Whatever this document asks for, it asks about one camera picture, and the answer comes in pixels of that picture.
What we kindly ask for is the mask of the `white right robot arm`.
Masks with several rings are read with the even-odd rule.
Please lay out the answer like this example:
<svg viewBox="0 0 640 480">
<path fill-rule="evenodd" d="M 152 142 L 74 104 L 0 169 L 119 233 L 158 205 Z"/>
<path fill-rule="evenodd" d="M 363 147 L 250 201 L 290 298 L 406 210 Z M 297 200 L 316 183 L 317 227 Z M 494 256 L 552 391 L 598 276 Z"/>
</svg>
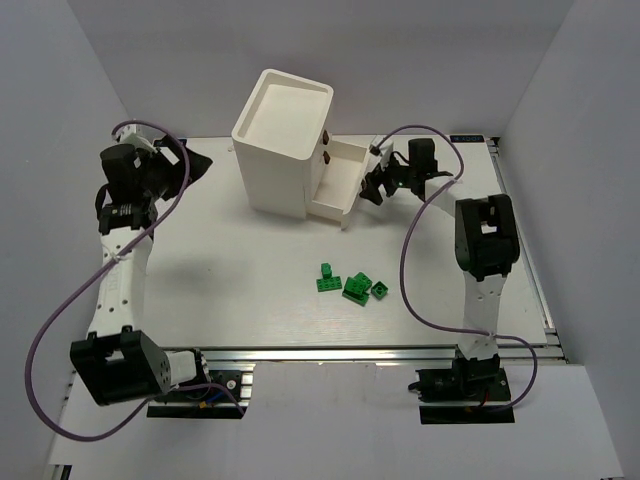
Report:
<svg viewBox="0 0 640 480">
<path fill-rule="evenodd" d="M 454 219 L 454 254 L 465 286 L 463 320 L 460 328 L 440 329 L 459 335 L 464 359 L 492 360 L 498 354 L 502 290 L 520 256 L 512 200 L 506 194 L 480 195 L 442 170 L 433 139 L 412 139 L 408 146 L 408 158 L 391 146 L 369 147 L 379 162 L 364 176 L 359 196 L 380 205 L 404 188 Z"/>
</svg>

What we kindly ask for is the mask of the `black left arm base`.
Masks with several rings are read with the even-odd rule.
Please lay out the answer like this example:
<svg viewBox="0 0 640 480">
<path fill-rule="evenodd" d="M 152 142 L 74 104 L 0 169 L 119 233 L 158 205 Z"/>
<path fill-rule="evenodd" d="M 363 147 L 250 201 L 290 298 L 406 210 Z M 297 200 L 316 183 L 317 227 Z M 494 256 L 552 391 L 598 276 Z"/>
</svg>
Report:
<svg viewBox="0 0 640 480">
<path fill-rule="evenodd" d="M 146 417 L 180 420 L 240 420 L 246 413 L 253 386 L 254 364 L 214 361 L 208 365 L 209 383 L 189 391 L 173 390 L 149 403 Z"/>
</svg>

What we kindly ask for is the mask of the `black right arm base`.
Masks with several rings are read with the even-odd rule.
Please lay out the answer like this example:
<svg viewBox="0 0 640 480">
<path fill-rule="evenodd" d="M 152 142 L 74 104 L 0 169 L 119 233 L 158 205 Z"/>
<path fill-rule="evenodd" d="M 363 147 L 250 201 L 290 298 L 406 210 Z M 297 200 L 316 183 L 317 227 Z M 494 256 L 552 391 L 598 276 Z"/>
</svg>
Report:
<svg viewBox="0 0 640 480">
<path fill-rule="evenodd" d="M 418 396 L 423 425 L 513 424 L 511 391 L 500 357 L 467 360 L 446 369 L 420 369 L 408 391 Z"/>
</svg>

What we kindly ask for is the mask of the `green 2x2 lego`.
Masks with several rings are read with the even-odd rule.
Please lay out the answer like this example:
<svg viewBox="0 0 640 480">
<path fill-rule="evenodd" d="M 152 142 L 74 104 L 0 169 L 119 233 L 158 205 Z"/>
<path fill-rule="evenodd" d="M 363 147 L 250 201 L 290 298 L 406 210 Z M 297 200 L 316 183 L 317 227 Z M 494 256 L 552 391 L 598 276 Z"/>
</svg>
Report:
<svg viewBox="0 0 640 480">
<path fill-rule="evenodd" d="M 376 282 L 370 288 L 370 294 L 377 300 L 382 300 L 388 295 L 389 288 L 381 281 Z"/>
<path fill-rule="evenodd" d="M 371 279 L 363 272 L 357 273 L 353 277 L 348 277 L 344 290 L 353 295 L 365 295 L 372 286 Z"/>
</svg>

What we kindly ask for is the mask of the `small green lego brick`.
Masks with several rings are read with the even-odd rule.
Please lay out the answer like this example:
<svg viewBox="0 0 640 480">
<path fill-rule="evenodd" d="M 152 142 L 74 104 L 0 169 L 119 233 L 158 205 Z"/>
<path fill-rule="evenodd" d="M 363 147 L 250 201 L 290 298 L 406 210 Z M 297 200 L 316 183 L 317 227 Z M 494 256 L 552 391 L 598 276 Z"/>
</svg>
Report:
<svg viewBox="0 0 640 480">
<path fill-rule="evenodd" d="M 330 279 L 333 277 L 332 267 L 328 262 L 321 264 L 321 275 L 323 279 Z"/>
</svg>

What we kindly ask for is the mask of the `green 2x2 lego brick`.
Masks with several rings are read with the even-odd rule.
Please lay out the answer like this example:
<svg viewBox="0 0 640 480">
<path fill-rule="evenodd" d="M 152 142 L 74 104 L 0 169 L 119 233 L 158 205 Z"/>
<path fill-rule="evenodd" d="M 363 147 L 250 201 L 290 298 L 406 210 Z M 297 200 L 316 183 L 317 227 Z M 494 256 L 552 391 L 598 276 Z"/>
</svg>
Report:
<svg viewBox="0 0 640 480">
<path fill-rule="evenodd" d="M 319 293 L 341 290 L 343 288 L 340 276 L 319 278 L 316 280 L 316 288 Z"/>
</svg>

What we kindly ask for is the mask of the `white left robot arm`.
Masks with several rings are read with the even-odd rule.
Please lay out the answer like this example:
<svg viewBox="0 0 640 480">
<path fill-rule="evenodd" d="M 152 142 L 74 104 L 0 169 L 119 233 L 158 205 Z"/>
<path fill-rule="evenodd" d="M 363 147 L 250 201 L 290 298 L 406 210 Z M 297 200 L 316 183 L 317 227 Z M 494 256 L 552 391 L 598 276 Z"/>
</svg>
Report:
<svg viewBox="0 0 640 480">
<path fill-rule="evenodd" d="M 208 369 L 195 348 L 168 352 L 140 328 L 146 269 L 158 219 L 156 203 L 200 179 L 210 158 L 181 140 L 159 146 L 118 143 L 100 154 L 107 182 L 96 195 L 103 264 L 96 310 L 87 336 L 75 341 L 70 359 L 100 406 L 154 398 L 182 385 L 206 383 Z"/>
</svg>

